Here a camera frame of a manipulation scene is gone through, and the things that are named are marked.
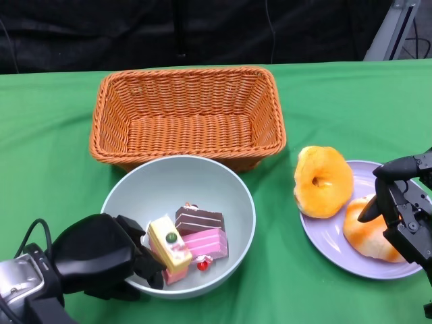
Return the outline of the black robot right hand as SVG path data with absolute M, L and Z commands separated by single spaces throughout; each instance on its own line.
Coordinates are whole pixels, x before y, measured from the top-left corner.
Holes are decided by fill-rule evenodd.
M 375 197 L 358 220 L 367 223 L 382 216 L 387 226 L 385 239 L 431 279 L 431 202 L 427 193 L 411 182 L 418 178 L 431 188 L 431 150 L 384 163 L 373 175 Z

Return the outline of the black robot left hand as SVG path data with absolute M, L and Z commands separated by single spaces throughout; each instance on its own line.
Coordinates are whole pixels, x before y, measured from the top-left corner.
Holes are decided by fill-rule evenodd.
M 106 213 L 69 226 L 54 241 L 51 254 L 63 293 L 84 292 L 103 300 L 139 300 L 140 292 L 126 282 L 133 274 L 151 288 L 163 289 L 166 266 L 142 245 L 145 234 L 136 221 Z

